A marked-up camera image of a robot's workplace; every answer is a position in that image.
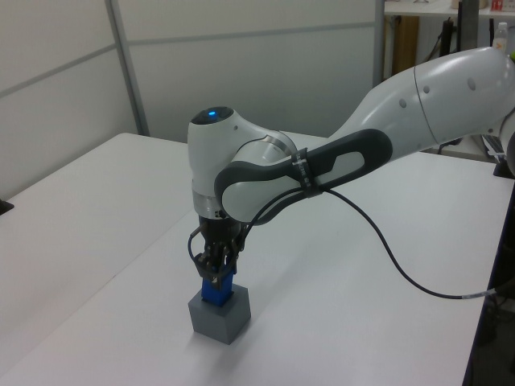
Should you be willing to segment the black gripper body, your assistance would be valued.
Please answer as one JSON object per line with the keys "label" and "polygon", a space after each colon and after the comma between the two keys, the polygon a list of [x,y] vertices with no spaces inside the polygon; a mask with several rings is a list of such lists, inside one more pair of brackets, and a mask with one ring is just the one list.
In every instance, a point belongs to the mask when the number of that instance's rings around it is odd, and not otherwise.
{"label": "black gripper body", "polygon": [[205,250],[220,244],[227,245],[233,251],[241,251],[242,223],[230,218],[208,219],[202,216],[199,222]]}

